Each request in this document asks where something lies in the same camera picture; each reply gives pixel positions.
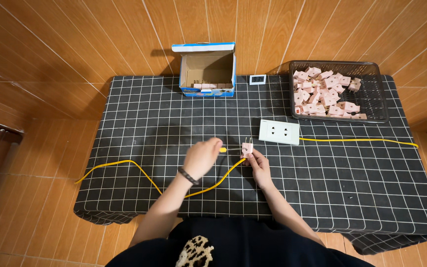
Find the white wall outlet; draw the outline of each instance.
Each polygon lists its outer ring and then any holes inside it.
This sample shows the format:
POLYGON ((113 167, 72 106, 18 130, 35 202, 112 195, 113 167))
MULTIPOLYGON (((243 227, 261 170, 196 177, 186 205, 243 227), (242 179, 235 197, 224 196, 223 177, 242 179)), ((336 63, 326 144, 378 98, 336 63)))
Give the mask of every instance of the white wall outlet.
POLYGON ((299 145, 299 124, 261 120, 259 140, 299 145))

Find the hand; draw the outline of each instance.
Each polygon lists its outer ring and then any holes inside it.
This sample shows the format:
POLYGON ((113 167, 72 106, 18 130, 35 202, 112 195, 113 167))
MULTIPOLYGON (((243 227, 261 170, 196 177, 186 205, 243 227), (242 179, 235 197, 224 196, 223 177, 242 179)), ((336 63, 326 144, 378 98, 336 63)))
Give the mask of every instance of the hand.
POLYGON ((253 153, 248 154, 248 158, 244 162, 246 161, 252 166, 253 178, 261 190, 275 188, 273 180, 271 180, 270 162, 263 154, 253 149, 253 153))
POLYGON ((212 168, 222 145, 222 140, 217 137, 196 143, 187 151, 183 169, 193 179, 200 179, 212 168))

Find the digital clock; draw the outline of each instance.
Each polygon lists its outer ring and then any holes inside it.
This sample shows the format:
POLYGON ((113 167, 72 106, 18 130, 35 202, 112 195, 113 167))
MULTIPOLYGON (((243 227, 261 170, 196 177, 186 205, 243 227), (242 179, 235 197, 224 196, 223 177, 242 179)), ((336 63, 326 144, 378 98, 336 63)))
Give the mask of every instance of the digital clock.
POLYGON ((250 75, 250 85, 264 85, 266 83, 266 74, 250 75))

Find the leopard print patch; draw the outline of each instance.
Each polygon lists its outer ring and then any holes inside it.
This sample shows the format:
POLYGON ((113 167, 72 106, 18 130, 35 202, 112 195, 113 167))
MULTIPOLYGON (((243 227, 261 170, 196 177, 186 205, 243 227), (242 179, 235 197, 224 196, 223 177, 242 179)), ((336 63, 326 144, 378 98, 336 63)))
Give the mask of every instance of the leopard print patch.
POLYGON ((175 267, 207 267, 213 260, 211 251, 213 246, 208 246, 208 239, 203 236, 196 236, 187 241, 179 255, 179 260, 175 267))

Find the open box flap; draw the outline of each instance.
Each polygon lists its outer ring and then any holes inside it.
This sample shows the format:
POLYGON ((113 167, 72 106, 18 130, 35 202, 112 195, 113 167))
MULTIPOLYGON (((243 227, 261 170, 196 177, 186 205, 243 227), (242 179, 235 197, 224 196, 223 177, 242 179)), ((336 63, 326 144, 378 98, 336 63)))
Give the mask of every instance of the open box flap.
POLYGON ((196 43, 172 45, 174 52, 235 51, 235 42, 231 43, 196 43))

